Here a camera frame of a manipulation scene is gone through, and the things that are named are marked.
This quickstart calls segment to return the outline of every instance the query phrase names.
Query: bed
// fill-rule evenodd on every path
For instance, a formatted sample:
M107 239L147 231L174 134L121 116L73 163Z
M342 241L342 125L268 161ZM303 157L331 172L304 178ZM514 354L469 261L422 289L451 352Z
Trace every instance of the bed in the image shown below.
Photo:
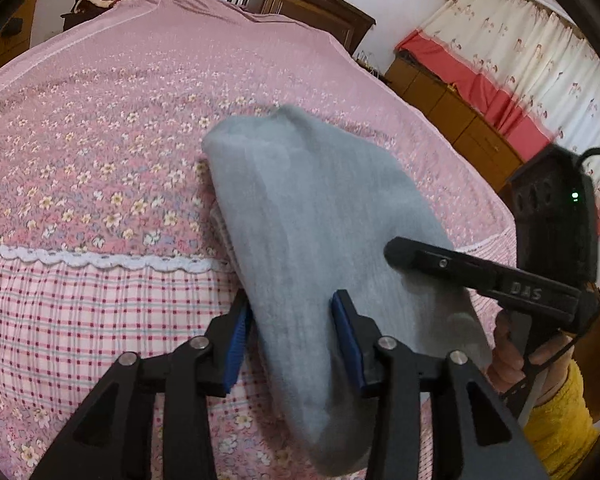
M327 15L341 35L319 30ZM512 217L488 184L350 58L371 23L343 0L130 0L0 70L1 474L30 476L123 351L171 351L228 309L239 284L200 148L222 118L291 103L368 139L456 248L515 263ZM496 305L472 301L490 334ZM254 345L231 395L209 405L219 477L319 478ZM426 478L426 415L423 432ZM159 407L154 433L160 478Z

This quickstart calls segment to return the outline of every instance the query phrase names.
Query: yellow sleeve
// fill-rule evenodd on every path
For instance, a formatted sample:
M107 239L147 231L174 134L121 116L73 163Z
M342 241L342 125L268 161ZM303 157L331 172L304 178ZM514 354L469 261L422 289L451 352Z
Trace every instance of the yellow sleeve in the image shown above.
M582 375L572 360L564 386L549 402L533 409L525 427L552 480L571 477L598 438L583 393Z

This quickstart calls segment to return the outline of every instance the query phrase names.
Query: blue gripper pad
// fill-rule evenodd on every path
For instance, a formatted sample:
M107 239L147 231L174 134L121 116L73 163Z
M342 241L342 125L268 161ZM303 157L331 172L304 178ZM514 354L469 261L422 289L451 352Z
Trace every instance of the blue gripper pad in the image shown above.
M333 322L336 325L338 344L340 346L340 352L344 360L349 381L357 391L362 392L366 387L362 352L356 342L349 316L347 315L337 292L334 293L331 298L331 315L333 316Z
M244 359L252 320L253 313L247 304L241 308L240 314L238 314L234 333L226 353L224 377L222 378L222 385L224 386L224 392L226 394L231 391L231 388L233 388L234 384L238 381L238 373L240 373L240 366L242 366L242 361Z

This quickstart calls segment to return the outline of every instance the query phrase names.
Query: white lace trim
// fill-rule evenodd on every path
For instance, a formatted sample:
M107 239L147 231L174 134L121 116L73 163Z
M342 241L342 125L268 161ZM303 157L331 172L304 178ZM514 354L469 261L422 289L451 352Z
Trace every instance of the white lace trim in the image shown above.
M25 263L42 262L46 265L64 263L70 267L92 265L97 269L123 267L129 270L151 267L161 272L184 270L193 274L217 270L234 272L231 264L214 258L188 258L186 256L129 256L128 254L71 253L69 251L47 251L44 249L28 249L26 247L9 247L0 245L0 257L5 260L20 260Z

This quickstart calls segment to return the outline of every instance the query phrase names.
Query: human hand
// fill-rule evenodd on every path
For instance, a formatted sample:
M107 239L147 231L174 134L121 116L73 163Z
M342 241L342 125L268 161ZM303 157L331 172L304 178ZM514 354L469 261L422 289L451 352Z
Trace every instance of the human hand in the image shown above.
M504 310L501 310L496 317L496 328L493 331L496 343L496 347L493 349L493 361L487 370L487 376L491 384L499 393L506 392L525 377L525 373L522 371L525 361L518 349L509 340L509 332L509 316ZM569 336L565 334L557 335L531 354L529 362L535 365L544 364L544 362L557 354L569 341L571 341ZM551 400L563 386L567 380L569 362L572 355L573 348L549 367L546 381L544 382L536 406Z

